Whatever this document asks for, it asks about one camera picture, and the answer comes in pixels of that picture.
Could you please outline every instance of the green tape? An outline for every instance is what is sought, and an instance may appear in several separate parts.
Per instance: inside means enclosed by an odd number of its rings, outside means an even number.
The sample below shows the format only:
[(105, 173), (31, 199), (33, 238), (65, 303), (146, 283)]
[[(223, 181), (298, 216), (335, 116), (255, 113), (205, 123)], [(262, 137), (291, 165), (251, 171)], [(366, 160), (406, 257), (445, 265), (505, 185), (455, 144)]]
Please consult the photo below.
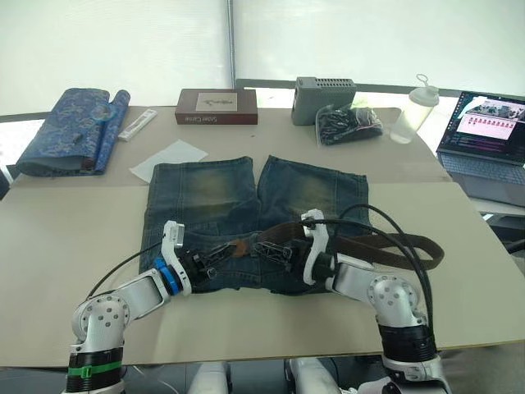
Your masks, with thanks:
[(69, 376), (80, 376), (83, 379), (87, 379), (91, 378), (91, 376), (94, 374), (113, 371), (114, 369), (120, 368), (121, 366), (121, 361), (102, 365), (86, 365), (85, 367), (80, 368), (69, 368), (67, 370), (67, 374)]

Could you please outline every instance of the blue motor ring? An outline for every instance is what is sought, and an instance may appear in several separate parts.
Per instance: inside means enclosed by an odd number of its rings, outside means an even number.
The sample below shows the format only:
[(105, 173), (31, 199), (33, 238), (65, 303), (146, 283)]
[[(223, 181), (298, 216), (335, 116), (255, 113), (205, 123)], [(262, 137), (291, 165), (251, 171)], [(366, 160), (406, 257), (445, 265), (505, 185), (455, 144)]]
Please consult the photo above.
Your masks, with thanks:
[(155, 259), (155, 268), (161, 273), (161, 275), (166, 279), (166, 282), (170, 285), (171, 291), (173, 291), (173, 295), (175, 296), (180, 292), (179, 287), (177, 286), (177, 282), (173, 275), (171, 275), (170, 270), (168, 269), (166, 262), (163, 258), (157, 257)]

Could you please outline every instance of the laptop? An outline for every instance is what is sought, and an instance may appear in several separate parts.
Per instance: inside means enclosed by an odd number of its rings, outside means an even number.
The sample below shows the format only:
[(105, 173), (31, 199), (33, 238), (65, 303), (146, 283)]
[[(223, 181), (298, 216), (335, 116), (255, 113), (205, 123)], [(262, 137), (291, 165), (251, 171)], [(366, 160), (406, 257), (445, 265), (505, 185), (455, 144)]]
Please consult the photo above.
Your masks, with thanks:
[(525, 100), (462, 92), (437, 157), (468, 196), (525, 207)]

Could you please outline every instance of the laptop screen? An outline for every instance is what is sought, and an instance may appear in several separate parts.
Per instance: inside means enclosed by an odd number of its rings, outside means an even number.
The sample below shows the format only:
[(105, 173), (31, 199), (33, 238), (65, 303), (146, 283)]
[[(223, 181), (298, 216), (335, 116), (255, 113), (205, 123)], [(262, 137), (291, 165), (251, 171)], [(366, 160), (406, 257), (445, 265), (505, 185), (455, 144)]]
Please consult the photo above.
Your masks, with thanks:
[(462, 92), (438, 150), (525, 163), (525, 101)]

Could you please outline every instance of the brown box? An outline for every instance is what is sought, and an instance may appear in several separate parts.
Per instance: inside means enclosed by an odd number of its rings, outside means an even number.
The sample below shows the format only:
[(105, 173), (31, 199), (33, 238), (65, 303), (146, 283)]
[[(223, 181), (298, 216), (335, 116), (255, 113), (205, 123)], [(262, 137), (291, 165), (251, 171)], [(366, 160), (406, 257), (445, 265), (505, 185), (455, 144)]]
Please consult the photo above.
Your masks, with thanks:
[(175, 118), (180, 125), (257, 125), (254, 89), (182, 89)]

